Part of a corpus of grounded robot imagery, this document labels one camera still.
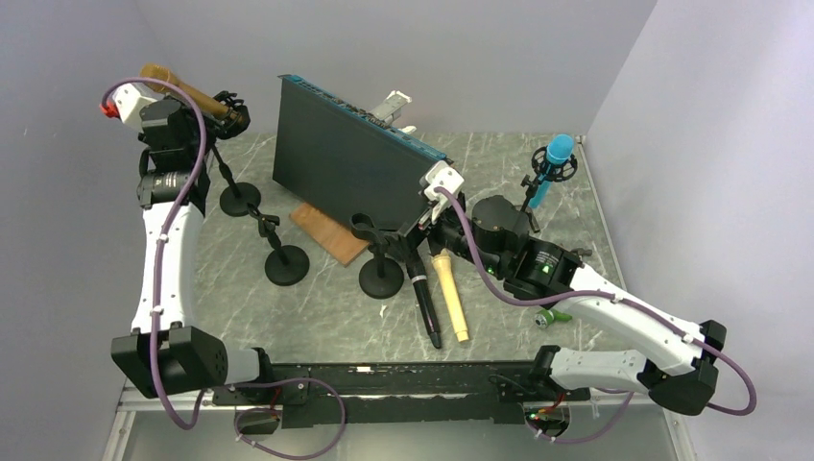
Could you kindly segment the black microphone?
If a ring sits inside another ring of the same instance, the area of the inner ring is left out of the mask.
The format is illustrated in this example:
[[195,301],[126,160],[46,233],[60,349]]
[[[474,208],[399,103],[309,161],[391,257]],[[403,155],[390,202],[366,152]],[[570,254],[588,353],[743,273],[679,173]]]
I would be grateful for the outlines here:
[[435,306],[432,301],[431,290],[427,280],[426,268],[417,250],[412,250],[405,256],[405,268],[414,289],[419,306],[419,313],[426,333],[432,346],[440,350],[442,337]]

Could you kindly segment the black desk stand with clip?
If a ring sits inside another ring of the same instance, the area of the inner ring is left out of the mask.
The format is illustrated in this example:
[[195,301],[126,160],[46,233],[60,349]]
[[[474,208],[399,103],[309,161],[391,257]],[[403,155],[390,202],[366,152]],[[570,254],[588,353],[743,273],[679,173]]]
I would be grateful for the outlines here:
[[398,263],[387,256],[389,240],[365,213],[355,213],[350,218],[354,237],[368,242],[372,259],[359,271],[358,281],[362,291],[369,297],[385,300],[393,297],[402,287],[404,274]]

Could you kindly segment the cream beige microphone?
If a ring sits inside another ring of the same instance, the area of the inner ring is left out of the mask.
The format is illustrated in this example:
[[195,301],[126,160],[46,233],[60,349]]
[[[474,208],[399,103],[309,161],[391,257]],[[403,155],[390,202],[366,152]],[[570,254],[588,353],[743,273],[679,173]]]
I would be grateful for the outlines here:
[[437,255],[433,255],[432,265],[439,279],[447,313],[456,339],[459,343],[465,343],[469,340],[468,326],[457,284],[454,279],[449,252],[447,250],[441,250]]

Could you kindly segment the black desk mic stand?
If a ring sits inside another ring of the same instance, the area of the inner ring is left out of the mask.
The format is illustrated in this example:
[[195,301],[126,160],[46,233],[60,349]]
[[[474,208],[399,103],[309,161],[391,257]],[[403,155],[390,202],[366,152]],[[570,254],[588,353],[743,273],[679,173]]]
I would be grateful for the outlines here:
[[258,233],[272,248],[264,263],[267,279],[278,286],[291,286],[305,278],[310,269],[310,259],[299,246],[283,245],[276,229],[280,218],[263,214],[253,204],[247,204],[249,216],[257,221]]

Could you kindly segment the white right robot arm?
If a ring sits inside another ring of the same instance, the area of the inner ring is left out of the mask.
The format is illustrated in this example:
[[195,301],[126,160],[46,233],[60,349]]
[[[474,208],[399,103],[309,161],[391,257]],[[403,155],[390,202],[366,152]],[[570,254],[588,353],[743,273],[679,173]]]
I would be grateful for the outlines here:
[[543,346],[529,385],[551,399],[582,388],[642,393],[673,412],[697,416],[712,408],[726,328],[665,313],[615,285],[575,252],[531,234],[529,217],[506,198],[479,201],[472,210],[448,198],[432,224],[384,231],[393,254],[407,259],[419,243],[449,250],[472,263],[501,301],[557,310],[627,340],[621,352],[579,352]]

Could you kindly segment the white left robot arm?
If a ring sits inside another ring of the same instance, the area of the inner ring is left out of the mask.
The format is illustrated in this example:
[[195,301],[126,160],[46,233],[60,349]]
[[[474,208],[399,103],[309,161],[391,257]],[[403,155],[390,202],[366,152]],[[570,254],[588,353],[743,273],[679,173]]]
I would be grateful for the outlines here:
[[199,126],[193,110],[168,97],[139,111],[146,148],[136,188],[146,234],[142,289],[127,335],[112,340],[115,365],[148,399],[158,377],[168,395],[237,384],[250,402],[268,400],[275,375],[259,348],[235,349],[197,328],[196,248],[210,179],[194,169]]

